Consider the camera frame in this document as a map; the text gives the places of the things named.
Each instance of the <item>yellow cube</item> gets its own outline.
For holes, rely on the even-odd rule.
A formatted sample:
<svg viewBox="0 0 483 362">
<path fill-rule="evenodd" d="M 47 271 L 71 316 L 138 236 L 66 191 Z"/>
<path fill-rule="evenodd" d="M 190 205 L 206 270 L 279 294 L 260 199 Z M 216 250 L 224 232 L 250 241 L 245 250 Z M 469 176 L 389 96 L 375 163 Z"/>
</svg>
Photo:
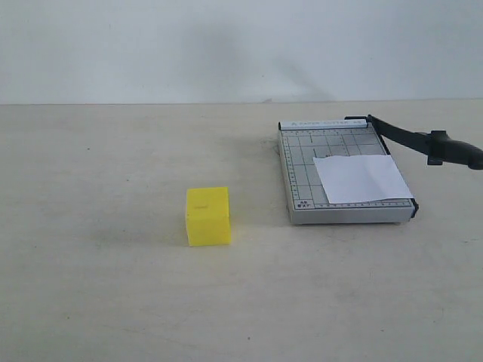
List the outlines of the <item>yellow cube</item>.
<svg viewBox="0 0 483 362">
<path fill-rule="evenodd" d="M 188 190 L 186 231 L 190 247 L 230 244 L 227 187 Z"/>
</svg>

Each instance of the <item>white table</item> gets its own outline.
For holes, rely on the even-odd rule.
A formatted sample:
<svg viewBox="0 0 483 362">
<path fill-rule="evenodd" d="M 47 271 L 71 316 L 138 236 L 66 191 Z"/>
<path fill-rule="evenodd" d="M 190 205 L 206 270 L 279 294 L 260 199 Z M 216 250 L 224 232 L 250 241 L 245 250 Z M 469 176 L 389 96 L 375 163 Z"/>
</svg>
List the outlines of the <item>white table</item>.
<svg viewBox="0 0 483 362">
<path fill-rule="evenodd" d="M 403 225 L 288 222 L 277 122 L 371 113 L 483 146 L 483 100 L 0 107 L 0 360 L 480 361 L 483 172 L 388 142 Z M 186 190 L 233 242 L 187 247 Z"/>
</svg>

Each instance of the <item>paper cutter base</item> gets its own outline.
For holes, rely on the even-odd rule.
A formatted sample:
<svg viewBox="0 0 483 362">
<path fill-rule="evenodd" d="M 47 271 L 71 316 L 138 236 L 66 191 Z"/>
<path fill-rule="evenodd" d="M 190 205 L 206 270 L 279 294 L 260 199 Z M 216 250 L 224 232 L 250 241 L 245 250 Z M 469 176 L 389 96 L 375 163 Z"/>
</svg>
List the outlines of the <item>paper cutter base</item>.
<svg viewBox="0 0 483 362">
<path fill-rule="evenodd" d="M 330 155 L 388 155 L 389 151 L 370 122 L 282 122 L 278 147 L 293 224 L 344 224 L 407 222 L 414 217 L 414 199 L 394 199 L 357 204 L 329 204 L 313 158 Z"/>
</svg>

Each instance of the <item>paper cutter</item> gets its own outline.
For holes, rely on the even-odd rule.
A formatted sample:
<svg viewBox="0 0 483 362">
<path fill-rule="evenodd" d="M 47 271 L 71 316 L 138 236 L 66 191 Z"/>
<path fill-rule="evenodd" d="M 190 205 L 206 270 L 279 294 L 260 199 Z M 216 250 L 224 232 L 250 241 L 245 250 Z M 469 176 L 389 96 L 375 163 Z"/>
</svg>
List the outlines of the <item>paper cutter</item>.
<svg viewBox="0 0 483 362">
<path fill-rule="evenodd" d="M 371 115 L 339 121 L 285 121 L 278 124 L 278 147 L 288 211 L 293 224 L 407 222 L 415 216 L 414 199 L 329 204 L 313 158 L 331 155 L 390 155 L 384 135 L 428 155 L 428 164 L 443 161 L 483 168 L 483 151 L 453 141 L 445 131 L 412 133 Z"/>
</svg>

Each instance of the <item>black handle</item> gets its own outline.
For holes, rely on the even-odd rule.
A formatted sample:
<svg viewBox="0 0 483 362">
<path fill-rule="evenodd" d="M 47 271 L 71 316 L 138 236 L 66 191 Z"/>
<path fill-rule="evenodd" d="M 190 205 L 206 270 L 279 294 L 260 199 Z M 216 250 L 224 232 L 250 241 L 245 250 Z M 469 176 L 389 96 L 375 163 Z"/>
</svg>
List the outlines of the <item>black handle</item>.
<svg viewBox="0 0 483 362">
<path fill-rule="evenodd" d="M 472 170 L 483 170 L 483 150 L 462 141 L 452 140 L 445 130 L 433 130 L 428 136 L 428 164 L 465 164 Z"/>
</svg>

